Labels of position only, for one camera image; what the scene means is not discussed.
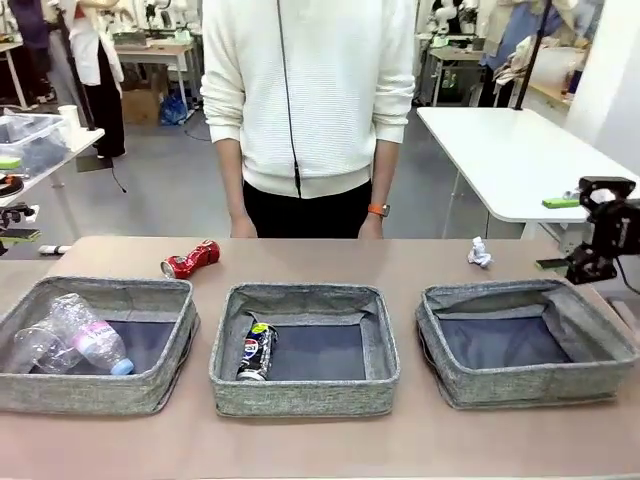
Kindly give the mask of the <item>person's left hand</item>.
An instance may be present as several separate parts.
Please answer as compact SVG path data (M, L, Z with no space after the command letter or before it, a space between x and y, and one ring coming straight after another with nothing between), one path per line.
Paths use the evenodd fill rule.
M359 230L358 238L360 240L383 239L383 218L376 214L369 214Z

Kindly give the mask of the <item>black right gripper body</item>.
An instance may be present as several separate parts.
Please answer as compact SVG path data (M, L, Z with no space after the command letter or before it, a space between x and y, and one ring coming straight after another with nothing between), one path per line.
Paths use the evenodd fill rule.
M617 258L639 254L639 201L612 200L598 204L589 216L591 248L597 255Z

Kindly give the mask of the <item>person's right hand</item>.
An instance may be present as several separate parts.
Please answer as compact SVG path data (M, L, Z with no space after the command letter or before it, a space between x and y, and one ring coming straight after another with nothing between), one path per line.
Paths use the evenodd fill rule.
M232 238L257 238L257 230L247 215L233 216L231 218Z

